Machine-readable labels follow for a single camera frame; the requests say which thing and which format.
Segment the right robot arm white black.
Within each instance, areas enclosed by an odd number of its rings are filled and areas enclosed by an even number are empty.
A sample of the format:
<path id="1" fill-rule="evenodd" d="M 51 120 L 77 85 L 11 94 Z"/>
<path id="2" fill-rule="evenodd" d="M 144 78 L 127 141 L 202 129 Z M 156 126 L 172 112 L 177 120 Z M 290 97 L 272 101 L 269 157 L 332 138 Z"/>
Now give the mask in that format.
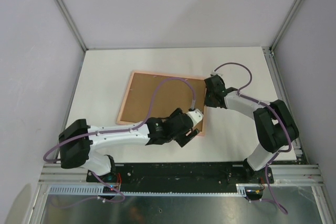
<path id="1" fill-rule="evenodd" d="M 249 183 L 261 177 L 261 170 L 280 153 L 290 152 L 299 137 L 298 127 L 285 102 L 262 102 L 244 95 L 236 88 L 226 88 L 219 75 L 204 80 L 205 103 L 209 108 L 239 112 L 255 122 L 259 144 L 243 161 L 242 176 Z"/>

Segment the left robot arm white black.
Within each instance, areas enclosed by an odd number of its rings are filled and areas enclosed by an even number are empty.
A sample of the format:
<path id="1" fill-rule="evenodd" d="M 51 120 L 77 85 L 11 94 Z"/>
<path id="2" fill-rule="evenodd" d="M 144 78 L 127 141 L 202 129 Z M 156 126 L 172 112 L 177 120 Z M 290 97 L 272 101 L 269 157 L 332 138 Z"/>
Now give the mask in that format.
<path id="1" fill-rule="evenodd" d="M 116 175 L 114 159 L 110 154 L 99 153 L 100 149 L 163 145 L 171 141 L 184 147 L 199 133 L 196 126 L 202 120 L 200 110 L 184 113 L 180 108 L 166 118 L 148 118 L 133 125 L 97 127 L 88 125 L 85 119 L 75 120 L 59 135 L 61 168 L 83 167 L 110 182 Z"/>

